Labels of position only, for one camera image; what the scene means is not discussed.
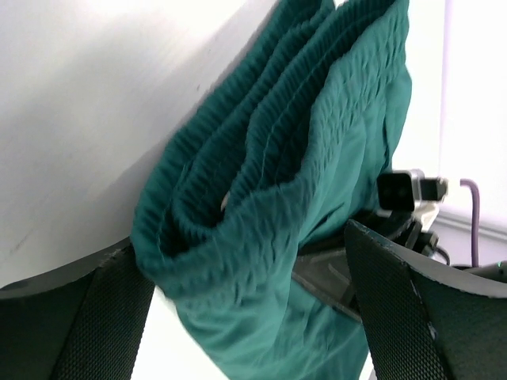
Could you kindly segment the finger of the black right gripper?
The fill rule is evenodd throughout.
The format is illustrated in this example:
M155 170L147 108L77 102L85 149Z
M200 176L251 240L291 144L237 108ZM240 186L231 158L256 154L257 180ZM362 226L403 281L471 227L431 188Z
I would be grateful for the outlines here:
M346 257L343 234L301 246L292 278L307 292L337 312L361 320Z

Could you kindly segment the green shorts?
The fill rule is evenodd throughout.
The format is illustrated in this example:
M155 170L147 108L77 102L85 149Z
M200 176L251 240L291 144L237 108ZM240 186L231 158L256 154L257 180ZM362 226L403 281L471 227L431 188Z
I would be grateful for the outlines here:
M406 1L282 1L169 141L137 264L230 379L356 379L361 325L292 279L301 245L378 205L411 96Z

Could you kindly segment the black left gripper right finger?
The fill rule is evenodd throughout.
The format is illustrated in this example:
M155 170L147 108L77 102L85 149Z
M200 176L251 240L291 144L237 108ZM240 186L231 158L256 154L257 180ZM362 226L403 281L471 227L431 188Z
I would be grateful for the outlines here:
M349 270L378 379L504 379L506 285L441 264L355 221Z

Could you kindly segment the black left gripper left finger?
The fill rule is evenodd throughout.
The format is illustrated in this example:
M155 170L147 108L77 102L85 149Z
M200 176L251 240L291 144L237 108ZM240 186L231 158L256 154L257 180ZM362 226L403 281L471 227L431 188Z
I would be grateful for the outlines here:
M129 379L153 293L130 245L3 287L1 377Z

